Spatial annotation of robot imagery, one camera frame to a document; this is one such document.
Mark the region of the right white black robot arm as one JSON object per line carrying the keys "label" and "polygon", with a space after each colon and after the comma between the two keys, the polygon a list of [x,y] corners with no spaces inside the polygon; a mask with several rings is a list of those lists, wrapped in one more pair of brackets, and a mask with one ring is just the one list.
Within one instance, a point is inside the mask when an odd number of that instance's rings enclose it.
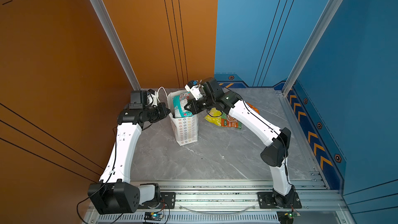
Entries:
{"label": "right white black robot arm", "polygon": [[276,208],[290,208],[294,203],[295,187],[288,172],[288,148],[291,131],[273,125],[254,111],[236,92],[222,89],[215,78],[203,82],[190,81],[184,87],[192,94],[184,109],[196,115],[204,110],[225,113],[245,125],[265,145],[261,159],[269,166],[273,179],[271,205]]}

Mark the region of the yellow snack bag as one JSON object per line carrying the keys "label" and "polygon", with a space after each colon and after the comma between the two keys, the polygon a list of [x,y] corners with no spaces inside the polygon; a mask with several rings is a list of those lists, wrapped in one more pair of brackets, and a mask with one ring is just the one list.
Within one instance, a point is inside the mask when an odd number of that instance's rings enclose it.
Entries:
{"label": "yellow snack bag", "polygon": [[217,110],[216,108],[212,108],[211,110],[207,110],[207,115],[204,117],[204,119],[210,123],[213,123],[221,127],[223,117],[224,117],[223,112]]}

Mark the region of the green nut snack bag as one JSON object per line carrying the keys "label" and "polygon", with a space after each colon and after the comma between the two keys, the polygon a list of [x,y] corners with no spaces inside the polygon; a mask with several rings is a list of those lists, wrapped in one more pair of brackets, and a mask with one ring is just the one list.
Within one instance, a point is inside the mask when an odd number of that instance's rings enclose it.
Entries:
{"label": "green nut snack bag", "polygon": [[241,129],[241,123],[230,115],[223,114],[221,116],[221,126],[227,128]]}

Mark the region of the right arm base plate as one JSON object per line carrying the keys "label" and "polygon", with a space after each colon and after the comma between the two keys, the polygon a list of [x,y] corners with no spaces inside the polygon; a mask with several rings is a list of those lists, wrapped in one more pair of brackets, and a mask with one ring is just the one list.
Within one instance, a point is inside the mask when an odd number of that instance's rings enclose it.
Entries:
{"label": "right arm base plate", "polygon": [[258,192],[260,209],[301,209],[302,204],[297,192],[290,192],[282,196],[276,192]]}

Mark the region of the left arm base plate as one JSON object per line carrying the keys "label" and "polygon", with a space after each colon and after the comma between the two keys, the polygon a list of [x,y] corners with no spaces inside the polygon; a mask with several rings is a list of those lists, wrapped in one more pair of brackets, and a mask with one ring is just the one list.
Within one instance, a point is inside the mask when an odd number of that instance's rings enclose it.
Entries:
{"label": "left arm base plate", "polygon": [[158,197],[150,201],[146,201],[138,206],[138,209],[161,209],[165,204],[166,209],[174,209],[176,203],[175,192],[161,191]]}

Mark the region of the orange snack bag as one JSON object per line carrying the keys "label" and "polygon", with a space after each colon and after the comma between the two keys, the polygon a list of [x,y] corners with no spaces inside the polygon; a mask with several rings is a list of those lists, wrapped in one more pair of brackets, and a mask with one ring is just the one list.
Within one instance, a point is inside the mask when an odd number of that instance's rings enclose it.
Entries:
{"label": "orange snack bag", "polygon": [[254,106],[251,105],[250,103],[247,103],[247,105],[248,105],[252,110],[254,110],[257,114],[260,114],[259,110],[258,110],[256,107],[254,107]]}

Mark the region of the white patterned paper bag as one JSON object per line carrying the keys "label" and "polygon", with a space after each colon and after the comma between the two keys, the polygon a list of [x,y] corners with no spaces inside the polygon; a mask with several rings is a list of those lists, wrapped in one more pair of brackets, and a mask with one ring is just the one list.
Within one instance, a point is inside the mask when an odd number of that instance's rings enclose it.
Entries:
{"label": "white patterned paper bag", "polygon": [[179,90],[171,92],[166,96],[166,105],[171,110],[169,114],[175,140],[179,146],[191,144],[197,142],[199,139],[199,121],[198,116],[193,115],[191,117],[184,116],[181,114],[180,117],[176,117],[175,107],[173,99],[180,96],[183,93],[188,93],[186,90]]}

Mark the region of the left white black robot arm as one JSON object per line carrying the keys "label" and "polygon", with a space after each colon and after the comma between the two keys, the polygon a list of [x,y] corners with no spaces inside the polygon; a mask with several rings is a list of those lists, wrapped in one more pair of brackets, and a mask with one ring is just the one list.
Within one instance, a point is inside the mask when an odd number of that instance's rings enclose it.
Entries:
{"label": "left white black robot arm", "polygon": [[123,110],[117,118],[116,141],[100,180],[91,184],[88,197],[99,214],[134,213],[148,204],[157,207],[161,202],[157,183],[133,186],[130,184],[134,151],[146,122],[155,123],[171,111],[161,102],[155,106]]}

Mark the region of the teal snack bag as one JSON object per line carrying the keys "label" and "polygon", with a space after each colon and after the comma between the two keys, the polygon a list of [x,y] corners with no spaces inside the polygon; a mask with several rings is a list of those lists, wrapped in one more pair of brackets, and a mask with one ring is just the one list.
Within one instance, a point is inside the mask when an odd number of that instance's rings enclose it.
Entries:
{"label": "teal snack bag", "polygon": [[186,110],[184,107],[187,105],[190,93],[185,92],[178,96],[173,97],[174,116],[175,118],[192,117],[193,114]]}

